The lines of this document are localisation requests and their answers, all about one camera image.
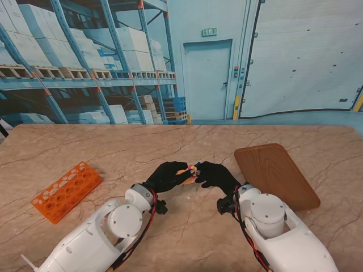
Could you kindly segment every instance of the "green exit sign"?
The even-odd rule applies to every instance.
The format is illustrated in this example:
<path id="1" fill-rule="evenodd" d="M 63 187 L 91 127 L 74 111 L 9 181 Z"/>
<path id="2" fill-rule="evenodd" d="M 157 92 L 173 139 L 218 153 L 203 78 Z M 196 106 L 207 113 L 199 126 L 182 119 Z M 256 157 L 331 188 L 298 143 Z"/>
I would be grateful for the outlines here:
<path id="1" fill-rule="evenodd" d="M 204 28 L 202 30 L 203 37 L 206 37 L 206 36 L 215 36 L 216 34 L 217 34 L 217 28 L 216 27 Z"/>

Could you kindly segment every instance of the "small orange object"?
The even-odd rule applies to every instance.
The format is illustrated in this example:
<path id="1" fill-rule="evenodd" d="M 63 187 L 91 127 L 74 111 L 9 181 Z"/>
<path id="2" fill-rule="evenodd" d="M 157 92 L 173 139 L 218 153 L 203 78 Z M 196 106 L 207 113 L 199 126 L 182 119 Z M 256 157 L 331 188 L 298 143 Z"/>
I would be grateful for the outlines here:
<path id="1" fill-rule="evenodd" d="M 96 169 L 82 161 L 35 197 L 31 203 L 49 221 L 57 224 L 102 180 Z"/>
<path id="2" fill-rule="evenodd" d="M 179 170 L 177 171 L 177 175 L 180 175 L 181 173 L 184 173 L 185 171 L 187 170 L 191 170 L 193 169 L 194 170 L 194 175 L 191 176 L 190 178 L 188 178 L 187 180 L 185 180 L 182 184 L 183 185 L 187 185 L 187 184 L 191 184 L 191 183 L 194 183 L 195 181 L 195 178 L 197 177 L 197 168 L 194 166 L 194 165 L 189 165 L 187 169 L 185 170 Z"/>

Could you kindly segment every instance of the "brown wooden board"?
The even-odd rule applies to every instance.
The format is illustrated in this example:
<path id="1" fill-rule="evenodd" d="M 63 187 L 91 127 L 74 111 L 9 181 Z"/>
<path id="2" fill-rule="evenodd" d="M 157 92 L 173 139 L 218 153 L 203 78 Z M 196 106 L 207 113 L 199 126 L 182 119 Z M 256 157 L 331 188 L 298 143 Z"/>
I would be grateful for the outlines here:
<path id="1" fill-rule="evenodd" d="M 276 195 L 293 211 L 320 206 L 319 197 L 280 144 L 240 148 L 234 157 L 248 183 L 262 193 Z"/>

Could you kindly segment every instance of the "blue door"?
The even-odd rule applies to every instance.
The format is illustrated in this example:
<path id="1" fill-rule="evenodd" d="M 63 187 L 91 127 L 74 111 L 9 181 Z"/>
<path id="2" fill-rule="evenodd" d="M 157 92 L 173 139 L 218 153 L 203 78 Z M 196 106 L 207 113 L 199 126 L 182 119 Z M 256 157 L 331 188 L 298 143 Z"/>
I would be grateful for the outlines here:
<path id="1" fill-rule="evenodd" d="M 232 40 L 184 44 L 191 119 L 224 119 L 231 46 Z"/>

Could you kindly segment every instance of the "black glove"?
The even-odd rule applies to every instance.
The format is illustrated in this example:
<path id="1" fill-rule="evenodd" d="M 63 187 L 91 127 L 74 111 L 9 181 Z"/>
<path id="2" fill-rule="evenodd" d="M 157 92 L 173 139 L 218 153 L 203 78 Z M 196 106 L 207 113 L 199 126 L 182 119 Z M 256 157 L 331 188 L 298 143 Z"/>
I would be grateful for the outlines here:
<path id="1" fill-rule="evenodd" d="M 156 193 L 169 191 L 194 175 L 194 170 L 192 169 L 187 170 L 180 175 L 176 175 L 177 171 L 185 170 L 187 168 L 187 163 L 179 161 L 162 163 L 147 181 L 141 185 L 147 189 L 154 189 Z"/>
<path id="2" fill-rule="evenodd" d="M 205 161 L 197 166 L 197 172 L 200 171 L 196 183 L 202 183 L 202 188 L 216 186 L 228 196 L 234 191 L 240 183 L 232 176 L 229 170 L 222 164 L 210 163 Z"/>

